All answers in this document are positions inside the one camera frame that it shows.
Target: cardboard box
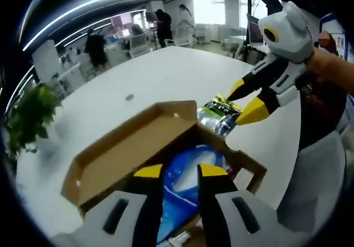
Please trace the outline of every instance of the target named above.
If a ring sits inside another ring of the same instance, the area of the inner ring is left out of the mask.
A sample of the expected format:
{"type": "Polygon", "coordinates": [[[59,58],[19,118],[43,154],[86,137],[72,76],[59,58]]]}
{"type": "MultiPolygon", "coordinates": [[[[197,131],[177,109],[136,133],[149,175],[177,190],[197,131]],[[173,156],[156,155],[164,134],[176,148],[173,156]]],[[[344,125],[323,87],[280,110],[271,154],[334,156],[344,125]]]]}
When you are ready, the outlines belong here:
{"type": "Polygon", "coordinates": [[[148,165],[168,164],[173,157],[199,144],[223,153],[237,171],[245,168],[255,192],[266,169],[241,151],[230,150],[223,139],[197,121],[194,101],[162,102],[137,114],[76,156],[61,194],[86,213],[133,173],[148,165]]]}

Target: white table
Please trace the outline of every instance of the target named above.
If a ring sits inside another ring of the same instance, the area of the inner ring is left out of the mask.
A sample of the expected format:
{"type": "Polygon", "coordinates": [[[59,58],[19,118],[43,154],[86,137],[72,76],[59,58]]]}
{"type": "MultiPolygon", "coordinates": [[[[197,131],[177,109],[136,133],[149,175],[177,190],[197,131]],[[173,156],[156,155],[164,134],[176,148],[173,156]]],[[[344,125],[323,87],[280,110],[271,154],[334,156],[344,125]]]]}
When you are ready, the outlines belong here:
{"type": "Polygon", "coordinates": [[[243,43],[244,41],[246,41],[246,36],[245,35],[230,36],[228,39],[234,40],[237,43],[243,43]]]}
{"type": "MultiPolygon", "coordinates": [[[[168,47],[116,66],[63,100],[53,126],[61,148],[51,158],[23,153],[17,184],[27,208],[49,237],[72,232],[82,224],[75,206],[60,196],[66,172],[80,151],[111,129],[155,102],[194,99],[204,105],[217,93],[228,95],[235,81],[252,66],[229,57],[189,48],[168,47]],[[131,101],[127,95],[133,94],[131,101]]],[[[254,96],[237,103],[244,107],[254,96]]],[[[273,113],[267,120],[237,127],[227,137],[268,168],[257,196],[279,206],[294,168],[300,138],[300,101],[273,113]]]]}
{"type": "Polygon", "coordinates": [[[266,44],[261,44],[261,43],[251,43],[250,46],[254,49],[256,49],[259,52],[263,52],[265,54],[270,52],[269,47],[266,44]]]}

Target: green leaves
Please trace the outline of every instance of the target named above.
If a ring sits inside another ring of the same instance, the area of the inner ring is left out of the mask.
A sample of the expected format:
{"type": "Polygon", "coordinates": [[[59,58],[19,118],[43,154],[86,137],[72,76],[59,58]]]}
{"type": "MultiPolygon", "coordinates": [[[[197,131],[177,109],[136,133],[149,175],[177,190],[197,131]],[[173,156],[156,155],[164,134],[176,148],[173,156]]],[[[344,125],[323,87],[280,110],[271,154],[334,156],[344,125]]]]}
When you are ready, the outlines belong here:
{"type": "Polygon", "coordinates": [[[48,138],[43,125],[53,122],[55,108],[59,106],[60,100],[47,85],[38,85],[22,95],[9,110],[5,123],[10,135],[9,157],[16,157],[26,145],[35,142],[36,136],[48,138]]]}
{"type": "Polygon", "coordinates": [[[46,132],[44,126],[42,126],[42,125],[37,126],[36,131],[37,131],[37,134],[38,134],[39,137],[41,137],[41,138],[48,138],[48,134],[47,134],[47,132],[46,132]]]}

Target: open box flap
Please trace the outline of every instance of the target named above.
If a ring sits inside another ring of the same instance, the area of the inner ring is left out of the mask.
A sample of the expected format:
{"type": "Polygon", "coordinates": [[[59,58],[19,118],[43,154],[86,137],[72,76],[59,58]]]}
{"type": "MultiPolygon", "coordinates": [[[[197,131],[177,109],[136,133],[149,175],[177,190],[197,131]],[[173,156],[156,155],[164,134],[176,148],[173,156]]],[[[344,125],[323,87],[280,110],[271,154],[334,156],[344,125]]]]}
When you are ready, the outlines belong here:
{"type": "Polygon", "coordinates": [[[77,206],[84,204],[196,123],[195,101],[156,103],[79,153],[61,194],[77,206]]]}

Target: yellow circle logo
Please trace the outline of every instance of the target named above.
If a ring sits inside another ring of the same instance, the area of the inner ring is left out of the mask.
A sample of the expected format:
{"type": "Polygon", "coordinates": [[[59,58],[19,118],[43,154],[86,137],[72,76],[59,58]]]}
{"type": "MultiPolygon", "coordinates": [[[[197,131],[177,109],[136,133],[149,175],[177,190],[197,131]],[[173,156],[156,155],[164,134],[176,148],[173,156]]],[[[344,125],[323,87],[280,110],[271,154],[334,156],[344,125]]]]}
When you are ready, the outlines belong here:
{"type": "Polygon", "coordinates": [[[272,41],[274,43],[277,43],[279,41],[279,36],[272,27],[265,26],[263,32],[269,41],[272,41]]]}

